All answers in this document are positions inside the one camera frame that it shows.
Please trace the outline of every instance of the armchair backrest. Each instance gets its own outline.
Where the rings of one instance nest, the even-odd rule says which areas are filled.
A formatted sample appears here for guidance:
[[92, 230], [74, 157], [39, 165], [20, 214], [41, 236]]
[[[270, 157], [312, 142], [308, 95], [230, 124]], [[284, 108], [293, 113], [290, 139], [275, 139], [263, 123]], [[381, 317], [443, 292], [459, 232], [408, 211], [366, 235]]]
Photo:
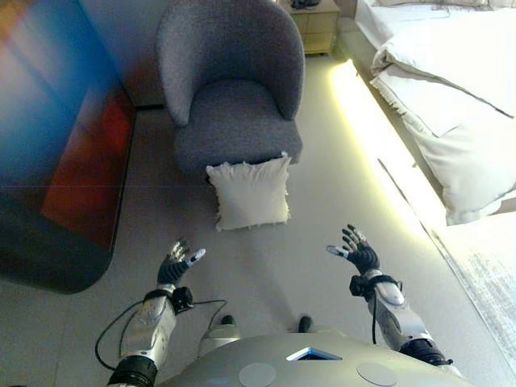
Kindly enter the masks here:
[[304, 54], [295, 23], [270, 0], [172, 0], [157, 33], [158, 69], [174, 123], [197, 91], [222, 79], [264, 85], [285, 119], [302, 95]]

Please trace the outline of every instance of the white pillow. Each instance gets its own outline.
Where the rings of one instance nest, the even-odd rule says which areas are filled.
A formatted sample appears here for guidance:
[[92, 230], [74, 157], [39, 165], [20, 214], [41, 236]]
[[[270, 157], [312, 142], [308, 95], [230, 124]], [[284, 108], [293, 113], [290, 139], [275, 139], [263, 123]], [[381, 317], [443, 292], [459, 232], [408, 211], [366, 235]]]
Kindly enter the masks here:
[[217, 230], [233, 230], [263, 223], [279, 223], [290, 218], [285, 195], [292, 160], [282, 157], [263, 164], [246, 163], [207, 166], [210, 183], [217, 189]]

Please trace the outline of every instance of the bed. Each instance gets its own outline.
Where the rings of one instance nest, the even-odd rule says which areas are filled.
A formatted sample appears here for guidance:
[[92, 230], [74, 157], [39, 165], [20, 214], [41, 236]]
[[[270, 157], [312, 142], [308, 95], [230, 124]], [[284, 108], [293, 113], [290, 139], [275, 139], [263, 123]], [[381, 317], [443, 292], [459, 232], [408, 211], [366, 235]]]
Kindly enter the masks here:
[[447, 223], [513, 205], [516, 9], [377, 4], [356, 4], [356, 25], [374, 52], [366, 76], [439, 183]]

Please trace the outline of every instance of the white duvet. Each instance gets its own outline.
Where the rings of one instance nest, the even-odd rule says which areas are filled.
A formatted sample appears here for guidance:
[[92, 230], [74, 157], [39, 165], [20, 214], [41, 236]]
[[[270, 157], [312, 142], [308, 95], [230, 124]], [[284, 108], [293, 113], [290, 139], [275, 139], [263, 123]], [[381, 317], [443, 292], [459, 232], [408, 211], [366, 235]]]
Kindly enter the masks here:
[[396, 34], [372, 84], [443, 186], [449, 224], [494, 212], [516, 185], [516, 12], [433, 19]]

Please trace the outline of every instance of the gray floor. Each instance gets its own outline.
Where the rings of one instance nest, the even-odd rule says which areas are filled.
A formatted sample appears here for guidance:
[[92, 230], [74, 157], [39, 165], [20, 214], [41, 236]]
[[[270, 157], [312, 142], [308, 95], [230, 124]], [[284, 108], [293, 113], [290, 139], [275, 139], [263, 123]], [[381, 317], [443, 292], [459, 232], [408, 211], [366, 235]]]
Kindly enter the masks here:
[[[290, 169], [286, 225], [222, 233], [214, 229], [217, 202], [207, 185], [173, 170], [171, 124], [163, 111], [139, 113], [113, 263], [85, 292], [63, 296], [0, 283], [0, 385], [99, 386], [109, 373], [94, 359], [94, 340], [126, 305], [142, 298], [176, 237], [205, 247], [186, 274], [198, 301], [226, 298], [246, 336], [293, 330], [310, 314], [318, 323], [370, 340], [365, 303], [348, 291], [353, 267], [324, 252], [347, 222], [359, 225], [382, 267], [405, 293], [445, 353], [478, 386], [510, 387], [514, 375], [452, 271], [431, 241], [386, 195], [363, 162], [351, 128], [331, 93], [328, 57], [307, 60], [298, 126], [305, 149]], [[181, 371], [216, 306], [178, 317], [160, 380]], [[102, 353], [115, 364], [119, 330]]]

